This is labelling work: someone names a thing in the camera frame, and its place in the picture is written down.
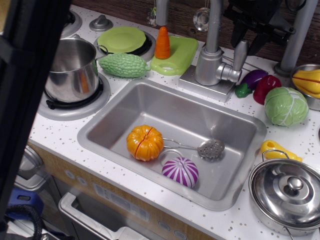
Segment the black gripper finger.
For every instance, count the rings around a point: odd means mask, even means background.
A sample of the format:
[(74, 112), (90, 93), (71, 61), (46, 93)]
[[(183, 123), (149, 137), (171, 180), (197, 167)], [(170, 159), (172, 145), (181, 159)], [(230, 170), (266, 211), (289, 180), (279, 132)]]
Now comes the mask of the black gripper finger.
[(238, 43), (245, 37), (248, 26), (240, 19), (236, 19), (234, 22), (234, 28), (231, 35), (230, 43), (235, 48)]
[(256, 55), (260, 49), (271, 39), (271, 35), (268, 33), (258, 33), (256, 37), (253, 39), (251, 45), (249, 46), (247, 55), (254, 56)]

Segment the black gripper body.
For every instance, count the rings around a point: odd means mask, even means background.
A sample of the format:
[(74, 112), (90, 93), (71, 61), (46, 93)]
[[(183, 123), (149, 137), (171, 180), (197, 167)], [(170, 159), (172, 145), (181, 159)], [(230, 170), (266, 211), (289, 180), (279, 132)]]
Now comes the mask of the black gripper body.
[(271, 42), (285, 45), (296, 29), (281, 15), (281, 3), (281, 0), (230, 0), (223, 15), (233, 23), (243, 21), (256, 35), (268, 33)]

